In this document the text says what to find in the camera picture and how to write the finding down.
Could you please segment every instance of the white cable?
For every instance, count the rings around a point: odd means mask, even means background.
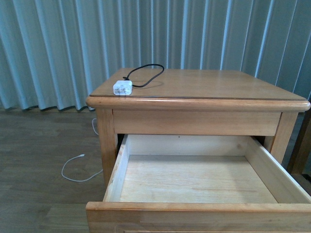
[[[94,127],[94,120],[96,120],[96,118],[92,119],[93,130],[94,130],[94,133],[96,133],[98,135],[98,133],[96,132],[95,127]]]
[[[87,178],[86,180],[73,180],[73,179],[70,179],[70,178],[68,178],[67,176],[65,176],[65,175],[64,175],[64,168],[65,168],[66,164],[67,164],[69,161],[73,160],[73,159],[76,159],[76,158],[79,158],[79,157],[84,157],[84,156],[85,156],[85,154],[80,154],[80,155],[78,155],[78,156],[76,156],[76,157],[73,157],[73,158],[69,159],[67,162],[65,162],[65,164],[63,165],[63,169],[62,169],[62,176],[63,176],[65,179],[70,180],[70,181],[75,181],[75,182],[84,182],[84,181],[88,181],[88,180],[92,179],[94,176],[98,175],[99,173],[101,173],[101,172],[103,171],[103,170],[101,170],[101,171],[95,173],[94,175],[92,175],[90,178]]]

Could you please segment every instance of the drawer bottom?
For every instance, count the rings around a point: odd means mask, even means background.
[[[244,156],[131,155],[119,201],[277,203]]]

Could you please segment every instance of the light blue curtain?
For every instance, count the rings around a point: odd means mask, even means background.
[[[311,94],[310,0],[0,0],[0,107],[63,109],[121,67],[234,69]]]

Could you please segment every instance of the hardwood floor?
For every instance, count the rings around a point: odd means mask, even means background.
[[[0,111],[0,232],[87,233],[85,206],[104,197],[100,146],[91,121],[94,112]],[[284,166],[295,137],[297,121]]]

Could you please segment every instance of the white charger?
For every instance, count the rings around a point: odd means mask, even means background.
[[[117,96],[127,96],[132,93],[131,80],[119,80],[113,85],[113,94]]]

